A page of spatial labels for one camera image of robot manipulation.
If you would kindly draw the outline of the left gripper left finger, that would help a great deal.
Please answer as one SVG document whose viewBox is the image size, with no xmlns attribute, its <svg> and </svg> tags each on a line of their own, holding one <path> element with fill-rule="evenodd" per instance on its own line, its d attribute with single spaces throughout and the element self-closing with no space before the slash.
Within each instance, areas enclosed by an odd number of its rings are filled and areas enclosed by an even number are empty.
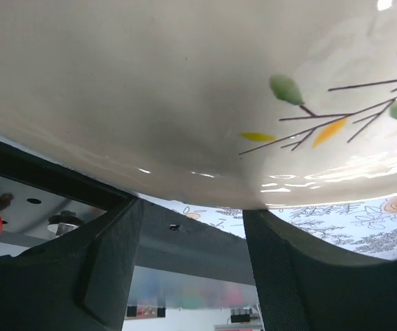
<svg viewBox="0 0 397 331">
<path fill-rule="evenodd" d="M 120 330 L 141 235 L 134 199 L 57 239 L 0 257 L 0 330 Z"/>
</svg>

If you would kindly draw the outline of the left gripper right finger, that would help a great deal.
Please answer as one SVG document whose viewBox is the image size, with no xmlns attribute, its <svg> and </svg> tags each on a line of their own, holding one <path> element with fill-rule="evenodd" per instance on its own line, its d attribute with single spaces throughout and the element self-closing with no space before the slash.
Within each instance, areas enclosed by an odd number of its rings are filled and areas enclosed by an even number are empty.
<svg viewBox="0 0 397 331">
<path fill-rule="evenodd" d="M 267 210 L 243 212 L 266 330 L 397 330 L 397 260 L 339 248 Z"/>
</svg>

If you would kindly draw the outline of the cream leaf plate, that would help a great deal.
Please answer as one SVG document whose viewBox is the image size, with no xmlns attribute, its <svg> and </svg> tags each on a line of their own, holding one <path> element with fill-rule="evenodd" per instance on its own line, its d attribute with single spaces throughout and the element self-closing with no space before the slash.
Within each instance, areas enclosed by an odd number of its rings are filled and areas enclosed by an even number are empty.
<svg viewBox="0 0 397 331">
<path fill-rule="evenodd" d="M 196 205 L 397 196 L 397 1 L 0 1 L 0 137 Z"/>
</svg>

